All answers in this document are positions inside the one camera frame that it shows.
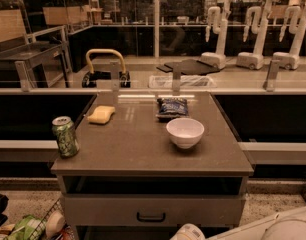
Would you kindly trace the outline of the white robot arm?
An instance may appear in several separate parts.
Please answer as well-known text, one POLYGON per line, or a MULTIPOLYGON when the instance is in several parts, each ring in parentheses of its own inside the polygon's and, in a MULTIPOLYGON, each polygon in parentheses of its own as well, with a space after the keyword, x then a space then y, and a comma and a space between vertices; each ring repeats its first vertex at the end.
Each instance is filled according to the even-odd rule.
POLYGON ((306 206, 279 212, 209 238, 197 226, 188 223, 170 240, 306 240, 306 206))

